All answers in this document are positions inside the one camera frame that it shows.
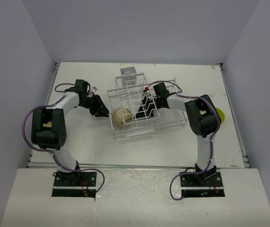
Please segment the white wire dish rack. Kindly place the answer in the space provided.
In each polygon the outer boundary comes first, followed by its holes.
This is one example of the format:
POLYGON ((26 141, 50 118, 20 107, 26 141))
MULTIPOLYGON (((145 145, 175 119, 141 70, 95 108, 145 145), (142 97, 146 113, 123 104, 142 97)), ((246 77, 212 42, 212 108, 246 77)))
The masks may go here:
POLYGON ((169 127, 184 127, 185 113, 157 109, 156 94, 144 73, 115 78, 115 88, 107 91, 113 137, 126 138, 169 127))

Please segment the beige bowl with drawing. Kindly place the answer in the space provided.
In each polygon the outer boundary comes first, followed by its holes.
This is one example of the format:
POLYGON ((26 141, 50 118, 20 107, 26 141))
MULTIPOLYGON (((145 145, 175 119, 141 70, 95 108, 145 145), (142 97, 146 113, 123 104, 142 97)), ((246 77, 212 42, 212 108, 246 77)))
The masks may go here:
POLYGON ((118 129, 123 129, 126 127, 127 123, 133 120, 132 113, 128 108, 117 108, 112 113, 112 123, 118 129))

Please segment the yellow-green bowl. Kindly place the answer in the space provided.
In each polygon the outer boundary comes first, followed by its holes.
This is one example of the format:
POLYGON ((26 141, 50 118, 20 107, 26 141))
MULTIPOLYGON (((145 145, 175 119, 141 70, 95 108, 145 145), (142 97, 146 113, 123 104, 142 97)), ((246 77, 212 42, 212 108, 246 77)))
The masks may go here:
POLYGON ((225 122, 225 113, 218 107, 216 107, 216 111, 220 117, 221 123, 225 122))

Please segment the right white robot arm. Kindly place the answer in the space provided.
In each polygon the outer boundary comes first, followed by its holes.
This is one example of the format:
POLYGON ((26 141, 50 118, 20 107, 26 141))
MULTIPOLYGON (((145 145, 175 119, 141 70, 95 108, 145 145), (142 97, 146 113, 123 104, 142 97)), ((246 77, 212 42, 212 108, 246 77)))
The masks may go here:
POLYGON ((193 175, 198 185, 207 185, 216 174, 214 140, 220 129, 220 116, 208 95, 186 96, 182 89, 170 81, 151 83, 155 95, 150 95, 150 85, 143 89, 143 99, 135 118, 150 117, 154 110, 166 108, 183 111, 187 114, 192 132, 197 136, 198 156, 193 175))

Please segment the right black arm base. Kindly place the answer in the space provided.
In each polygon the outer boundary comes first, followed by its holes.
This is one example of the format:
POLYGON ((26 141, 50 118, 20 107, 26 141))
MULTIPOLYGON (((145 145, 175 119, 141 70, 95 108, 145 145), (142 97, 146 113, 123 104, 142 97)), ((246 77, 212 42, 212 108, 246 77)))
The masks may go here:
POLYGON ((183 198, 225 197, 220 171, 205 180, 197 175, 182 175, 180 185, 183 198))

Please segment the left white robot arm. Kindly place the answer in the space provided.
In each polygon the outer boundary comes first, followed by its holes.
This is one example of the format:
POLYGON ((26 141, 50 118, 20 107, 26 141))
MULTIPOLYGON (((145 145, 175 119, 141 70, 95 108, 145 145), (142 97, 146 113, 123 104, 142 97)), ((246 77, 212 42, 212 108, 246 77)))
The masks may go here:
POLYGON ((109 110, 101 97, 91 91, 89 82, 77 79, 71 87, 61 91, 62 96, 54 103, 31 110, 31 143, 39 152, 47 152, 54 159, 58 170, 66 173, 65 180, 72 186, 78 185, 82 174, 78 161, 64 148, 67 140, 65 116, 74 108, 88 109, 94 117, 109 117, 109 110))

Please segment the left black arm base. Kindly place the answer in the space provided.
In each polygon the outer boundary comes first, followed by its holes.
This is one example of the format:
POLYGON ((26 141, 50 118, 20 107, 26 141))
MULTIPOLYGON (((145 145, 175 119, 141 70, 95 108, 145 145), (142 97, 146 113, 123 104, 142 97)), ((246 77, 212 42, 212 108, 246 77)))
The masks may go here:
POLYGON ((97 172, 53 173, 52 197, 96 197, 97 172))

